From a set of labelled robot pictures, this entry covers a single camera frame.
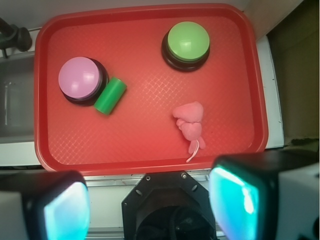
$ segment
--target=green cylinder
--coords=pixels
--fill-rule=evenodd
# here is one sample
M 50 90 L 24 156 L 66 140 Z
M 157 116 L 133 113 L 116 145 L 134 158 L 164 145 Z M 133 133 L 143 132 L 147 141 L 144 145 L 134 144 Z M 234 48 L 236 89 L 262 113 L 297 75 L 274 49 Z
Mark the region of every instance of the green cylinder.
M 94 107 L 99 112 L 109 115 L 124 94 L 127 85 L 120 79 L 113 77 L 96 100 Z

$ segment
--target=white string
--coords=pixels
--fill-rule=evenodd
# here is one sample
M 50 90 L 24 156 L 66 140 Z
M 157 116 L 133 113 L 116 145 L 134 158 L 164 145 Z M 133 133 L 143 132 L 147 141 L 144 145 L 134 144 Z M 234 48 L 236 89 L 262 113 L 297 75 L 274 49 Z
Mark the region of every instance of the white string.
M 197 141 L 196 141 L 196 148 L 195 148 L 193 154 L 191 155 L 191 157 L 189 157 L 189 158 L 186 160 L 187 163 L 190 162 L 191 159 L 193 159 L 193 158 L 195 157 L 195 155 L 197 155 L 198 150 L 199 150 L 199 145 L 200 145 L 200 144 L 199 144 L 199 141 L 197 140 Z

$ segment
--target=tray rim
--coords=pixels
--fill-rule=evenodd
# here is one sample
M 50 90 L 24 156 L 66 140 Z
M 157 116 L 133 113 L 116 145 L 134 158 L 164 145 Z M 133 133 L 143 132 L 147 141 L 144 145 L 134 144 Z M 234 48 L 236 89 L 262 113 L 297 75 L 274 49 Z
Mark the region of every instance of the tray rim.
M 62 164 L 56 161 L 52 155 L 50 154 L 49 150 L 49 143 L 48 143 L 48 116 L 43 114 L 41 115 L 41 111 L 47 109 L 47 91 L 40 91 L 40 88 L 43 88 L 45 85 L 45 89 L 47 89 L 47 81 L 40 80 L 40 74 L 44 74 L 47 71 L 47 58 L 44 56 L 46 53 L 46 46 L 48 46 L 50 37 L 55 33 L 55 31 L 69 26 L 61 27 L 61 24 L 64 21 L 74 21 L 78 18 L 92 18 L 92 17 L 101 17 L 105 15 L 112 15 L 115 17 L 116 15 L 122 16 L 123 14 L 132 14 L 132 13 L 162 13 L 163 11 L 178 11 L 178 10 L 224 10 L 233 13 L 233 17 L 241 22 L 236 22 L 238 25 L 243 25 L 245 28 L 246 33 L 240 31 L 241 39 L 244 40 L 246 38 L 247 49 L 244 51 L 248 51 L 247 55 L 252 56 L 252 62 L 250 62 L 251 67 L 250 69 L 254 69 L 254 77 L 256 78 L 256 86 L 254 91 L 252 92 L 251 88 L 253 88 L 252 84 L 249 84 L 250 88 L 250 95 L 255 94 L 255 100 L 259 104 L 259 117 L 260 125 L 258 130 L 262 134 L 262 139 L 259 142 L 255 142 L 255 145 L 252 144 L 248 147 L 248 152 L 261 152 L 265 149 L 268 141 L 268 122 L 267 122 L 267 111 L 266 111 L 266 103 L 264 98 L 264 91 L 263 91 L 263 83 L 260 71 L 260 64 L 258 59 L 258 52 L 256 47 L 256 39 L 250 24 L 250 21 L 247 17 L 237 8 L 224 4 L 224 3 L 187 3 L 187 4 L 165 4 L 165 5 L 148 5 L 148 6 L 136 6 L 136 7 L 123 7 L 123 8 L 109 8 L 109 9 L 100 9 L 100 10 L 92 10 L 92 11 L 84 11 L 84 12 L 76 12 L 76 13 L 68 13 L 63 15 L 58 15 L 51 20 L 49 20 L 40 30 L 36 43 L 35 43 L 35 56 L 34 56 L 34 146 L 35 146 L 35 153 L 36 156 L 41 163 L 41 165 L 47 169 L 48 171 L 64 171 L 64 170 L 78 170 L 82 174 L 86 176 L 95 176 L 95 175 L 118 175 L 118 174 L 142 174 L 142 173 L 156 173 L 156 172 L 171 172 L 171 171 L 181 171 L 181 170 L 195 170 L 195 169 L 207 169 L 210 168 L 213 164 L 215 157 L 210 157 L 212 160 L 208 161 L 209 157 L 197 157 L 196 161 L 192 161 L 188 164 L 185 163 L 184 158 L 178 159 L 163 159 L 163 160 L 152 160 L 147 161 L 149 164 L 146 165 L 145 161 L 134 161 L 134 162 L 124 162 L 123 164 L 126 165 L 125 167 L 115 167 L 109 168 L 112 165 L 119 163 L 93 163 L 93 164 Z M 141 19 L 156 19 L 156 18 L 164 18 L 164 17 L 143 17 Z M 248 72 L 248 61 L 246 59 L 246 68 Z M 256 135 L 256 121 L 254 123 L 254 134 Z M 47 146 L 47 152 L 44 153 L 42 151 L 43 148 Z M 96 166 L 95 169 L 88 169 L 88 167 Z

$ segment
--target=stainless steel sink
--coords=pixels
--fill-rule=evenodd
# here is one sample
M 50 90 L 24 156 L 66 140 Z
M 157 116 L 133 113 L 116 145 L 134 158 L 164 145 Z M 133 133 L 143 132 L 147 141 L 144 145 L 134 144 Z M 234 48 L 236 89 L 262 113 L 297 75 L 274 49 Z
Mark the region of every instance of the stainless steel sink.
M 34 140 L 34 52 L 0 58 L 0 144 Z

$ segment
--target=pink mouse toy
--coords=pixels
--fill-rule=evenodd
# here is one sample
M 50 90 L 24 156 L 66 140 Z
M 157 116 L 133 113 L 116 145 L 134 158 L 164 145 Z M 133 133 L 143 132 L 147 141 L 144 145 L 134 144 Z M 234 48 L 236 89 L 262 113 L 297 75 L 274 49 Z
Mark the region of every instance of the pink mouse toy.
M 188 163 L 197 154 L 199 148 L 206 147 L 206 143 L 201 137 L 204 107 L 195 101 L 175 108 L 172 114 L 178 118 L 176 125 L 182 131 L 183 136 L 190 141 L 189 153 L 192 156 L 186 161 Z

